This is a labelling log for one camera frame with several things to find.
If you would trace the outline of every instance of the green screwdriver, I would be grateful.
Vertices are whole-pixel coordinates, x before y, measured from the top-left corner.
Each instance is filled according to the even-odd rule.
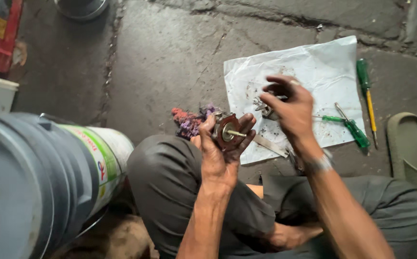
[[[340,118],[340,117],[335,117],[335,116],[315,116],[313,115],[313,117],[317,117],[317,118],[322,118],[322,120],[327,120],[327,121],[336,121],[336,122],[345,122],[346,119],[344,118]]]
[[[357,127],[355,121],[353,119],[349,119],[346,114],[344,113],[343,109],[339,106],[338,103],[335,103],[338,110],[343,114],[344,118],[335,117],[335,116],[313,116],[322,118],[322,120],[326,121],[334,121],[334,122],[344,122],[344,126],[348,128],[351,135],[354,137],[357,145],[359,147],[369,147],[370,141],[367,139],[365,134]]]

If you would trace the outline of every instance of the plastic bucket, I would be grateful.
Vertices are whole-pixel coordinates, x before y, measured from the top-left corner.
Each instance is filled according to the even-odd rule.
[[[73,240],[120,191],[132,150],[116,130],[0,115],[0,259],[41,258]]]

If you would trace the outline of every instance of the crack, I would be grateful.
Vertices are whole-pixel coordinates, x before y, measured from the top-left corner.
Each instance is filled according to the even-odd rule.
[[[199,74],[199,77],[197,78],[197,80],[196,80],[196,82],[194,83],[194,85],[191,87],[191,88],[189,88],[189,90],[191,90],[191,89],[193,89],[194,88],[194,86],[196,86],[197,85],[197,83],[199,82],[199,79],[201,79],[201,77],[202,77],[202,74],[204,74],[204,72],[207,70],[207,68],[210,66],[212,64],[212,61],[210,61],[210,63],[204,68],[204,70],[202,70],[202,72]]]
[[[117,0],[115,3],[116,11],[113,18],[112,23],[112,31],[113,34],[111,35],[109,41],[109,49],[108,49],[108,56],[106,58],[105,69],[104,69],[104,79],[105,82],[101,87],[101,91],[103,96],[100,100],[100,111],[98,115],[90,121],[90,124],[100,124],[100,127],[106,127],[106,119],[108,112],[110,110],[110,103],[111,103],[111,80],[112,80],[112,73],[113,73],[113,64],[116,60],[116,51],[117,51],[117,38],[119,36],[119,29],[122,24],[122,18],[124,17],[125,11],[125,0]]]
[[[249,42],[251,42],[251,43],[253,43],[253,44],[255,44],[255,45],[257,45],[258,46],[258,48],[260,49],[260,50],[263,50],[263,51],[265,51],[265,52],[270,52],[271,51],[271,49],[268,47],[268,46],[266,46],[266,45],[264,45],[264,44],[260,44],[260,43],[258,43],[258,42],[255,42],[252,38],[250,38],[250,36],[248,35],[248,33],[245,31],[245,30],[243,30],[243,29],[236,29],[236,30],[238,30],[240,33],[242,33],[242,35],[249,41]]]
[[[225,33],[223,33],[223,35],[221,36],[221,38],[220,38],[220,41],[218,42],[218,45],[216,46],[216,48],[215,48],[215,51],[213,51],[213,53],[212,53],[212,56],[213,55],[215,55],[217,52],[218,52],[218,50],[220,49],[220,47],[221,47],[221,41],[224,39],[226,37],[226,32]]]
[[[187,8],[185,8],[182,4],[181,5],[176,5],[176,4],[171,4],[168,3],[165,0],[160,0],[158,2],[155,2],[156,0],[149,0],[151,3],[153,4],[159,4],[162,6],[168,6],[170,8],[173,9],[183,9],[183,10],[188,10]],[[256,19],[260,19],[260,20],[264,20],[264,21],[269,21],[269,22],[281,22],[287,26],[299,26],[305,29],[313,29],[316,30],[317,27],[319,25],[322,25],[324,27],[333,27],[333,28],[338,28],[338,30],[340,31],[339,33],[342,33],[345,30],[353,30],[355,31],[358,35],[361,35],[362,37],[364,37],[365,39],[367,37],[372,38],[373,39],[373,43],[370,41],[366,41],[364,39],[360,39],[359,36],[357,35],[358,38],[358,42],[360,44],[362,44],[363,46],[366,47],[373,47],[376,48],[378,50],[381,51],[388,51],[388,52],[394,52],[394,53],[401,53],[401,54],[406,54],[406,55],[410,55],[410,56],[417,56],[416,50],[412,47],[412,45],[405,45],[403,44],[403,39],[398,35],[395,37],[382,37],[382,36],[378,36],[372,32],[368,32],[365,31],[363,29],[358,29],[358,28],[353,28],[351,26],[341,26],[339,24],[336,24],[332,21],[328,21],[328,20],[322,20],[322,19],[314,19],[314,18],[308,18],[305,16],[298,16],[298,15],[294,15],[294,14],[289,14],[289,13],[281,13],[278,12],[275,9],[270,9],[270,8],[264,8],[264,7],[259,7],[256,5],[250,5],[250,4],[246,4],[246,3],[240,3],[240,2],[235,2],[234,4],[227,4],[227,3],[223,3],[223,5],[225,6],[230,6],[233,7],[232,10],[221,10],[219,9],[220,3],[217,2],[213,7],[211,8],[207,8],[204,10],[190,10],[190,14],[192,15],[216,15],[218,13],[224,14],[226,16],[229,17],[251,17],[251,18],[256,18]],[[407,10],[408,6],[403,6],[401,4],[396,4],[397,7],[402,8],[403,10]],[[247,10],[243,10],[242,12],[238,12],[237,9],[239,9],[238,7],[246,7],[248,8]],[[314,38],[314,43],[317,43],[319,41],[319,33],[317,32]],[[342,35],[340,35],[339,33],[337,33],[336,38],[341,38],[343,37]],[[249,40],[250,42],[252,42],[253,44],[257,45],[261,50],[269,52],[271,51],[269,49],[268,46],[259,44],[258,42],[253,41],[245,31],[243,31],[244,36],[246,37],[247,40]],[[397,45],[401,45],[401,47],[398,46],[392,46],[393,44],[386,44],[386,43],[392,43],[392,42],[397,42]],[[216,54],[219,47],[220,47],[221,41],[219,43],[219,45],[217,46],[217,49],[215,49],[213,54]]]

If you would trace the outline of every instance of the bare foot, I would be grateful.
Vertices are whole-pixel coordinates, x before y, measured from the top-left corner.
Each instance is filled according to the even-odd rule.
[[[300,246],[309,239],[322,233],[323,229],[318,225],[286,226],[274,223],[274,230],[266,237],[277,251],[291,250]]]
[[[246,184],[260,199],[263,199],[263,186]]]

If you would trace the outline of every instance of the white paper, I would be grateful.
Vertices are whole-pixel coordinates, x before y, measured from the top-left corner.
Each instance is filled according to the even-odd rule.
[[[264,119],[256,112],[254,98],[268,85],[267,75],[284,74],[296,77],[314,97],[313,115],[342,117],[335,108],[338,102],[346,115],[365,132],[362,107],[356,84],[357,39],[350,36],[324,44],[306,45],[287,50],[258,54],[224,62],[225,83],[231,112],[239,118],[248,112],[257,119],[254,127],[264,138],[282,148],[289,143],[277,121]],[[314,119],[314,134],[321,147],[353,141],[351,133],[336,122]],[[252,142],[241,156],[248,164],[279,155]]]

